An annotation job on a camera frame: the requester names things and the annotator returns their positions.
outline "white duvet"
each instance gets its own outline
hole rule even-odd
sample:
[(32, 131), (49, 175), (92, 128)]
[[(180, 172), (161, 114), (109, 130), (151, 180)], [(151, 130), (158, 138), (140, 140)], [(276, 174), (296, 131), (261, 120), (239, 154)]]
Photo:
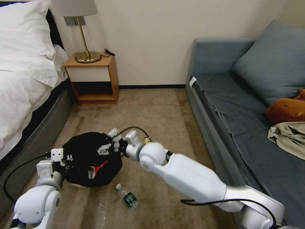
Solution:
[(54, 63), (56, 76), (48, 79), (55, 82), (49, 86), (40, 82), (44, 67), (40, 64), (41, 74), (29, 77), (22, 71), (6, 70), (0, 64), (0, 160), (18, 143), (22, 131), (29, 124), (32, 112), (38, 109), (49, 97), (50, 92), (66, 77), (61, 66), (67, 60), (67, 55), (59, 46), (56, 49)]

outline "gray pillow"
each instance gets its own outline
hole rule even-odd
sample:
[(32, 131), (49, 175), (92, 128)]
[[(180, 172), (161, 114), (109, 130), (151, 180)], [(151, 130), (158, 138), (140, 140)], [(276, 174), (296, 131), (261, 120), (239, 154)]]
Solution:
[(268, 105), (296, 97), (305, 87), (305, 30), (272, 21), (233, 71)]

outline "baseboard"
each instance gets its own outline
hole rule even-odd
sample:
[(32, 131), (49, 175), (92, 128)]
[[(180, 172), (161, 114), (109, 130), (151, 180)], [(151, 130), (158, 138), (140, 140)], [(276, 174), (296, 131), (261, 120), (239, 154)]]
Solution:
[(185, 88), (185, 84), (120, 85), (120, 89)]

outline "green bottle label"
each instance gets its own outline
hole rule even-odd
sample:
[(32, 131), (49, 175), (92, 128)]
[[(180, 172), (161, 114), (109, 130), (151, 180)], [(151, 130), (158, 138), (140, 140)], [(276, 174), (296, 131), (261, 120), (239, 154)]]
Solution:
[(135, 205), (135, 203), (137, 202), (137, 198), (131, 192), (129, 192), (123, 198), (123, 202), (127, 207), (132, 208)]

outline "clothing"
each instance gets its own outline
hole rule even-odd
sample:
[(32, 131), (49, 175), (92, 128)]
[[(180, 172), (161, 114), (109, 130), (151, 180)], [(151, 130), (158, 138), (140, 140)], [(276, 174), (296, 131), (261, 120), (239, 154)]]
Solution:
[(305, 122), (282, 122), (271, 127), (268, 139), (286, 152), (305, 160)]

